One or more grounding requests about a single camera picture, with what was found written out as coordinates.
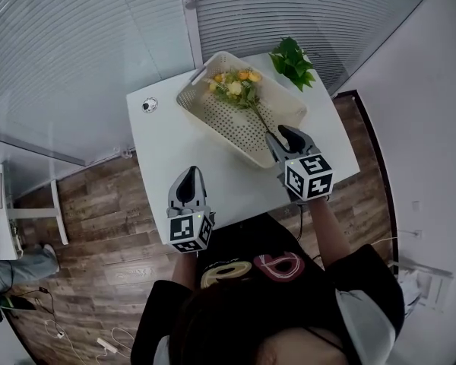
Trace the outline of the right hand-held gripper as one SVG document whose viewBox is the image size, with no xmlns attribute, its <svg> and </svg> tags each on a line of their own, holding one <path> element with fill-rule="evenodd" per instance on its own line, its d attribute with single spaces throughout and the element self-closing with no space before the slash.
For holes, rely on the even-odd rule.
<svg viewBox="0 0 456 365">
<path fill-rule="evenodd" d="M 290 201 L 307 202 L 330 195 L 334 186 L 334 170 L 314 140 L 288 125 L 279 125 L 278 131 L 287 140 L 288 150 L 272 132 L 266 132 L 265 140 L 280 168 L 277 179 Z"/>
</svg>

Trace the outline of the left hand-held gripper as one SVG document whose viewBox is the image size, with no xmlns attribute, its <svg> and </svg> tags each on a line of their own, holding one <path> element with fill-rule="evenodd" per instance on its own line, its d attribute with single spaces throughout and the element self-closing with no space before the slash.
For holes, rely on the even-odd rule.
<svg viewBox="0 0 456 365">
<path fill-rule="evenodd" d="M 185 170 L 169 189 L 167 243 L 180 253 L 198 252 L 208 246 L 214 212 L 205 205 L 206 196 L 204 178 L 197 166 Z M 185 204 L 196 208 L 179 208 Z"/>
</svg>

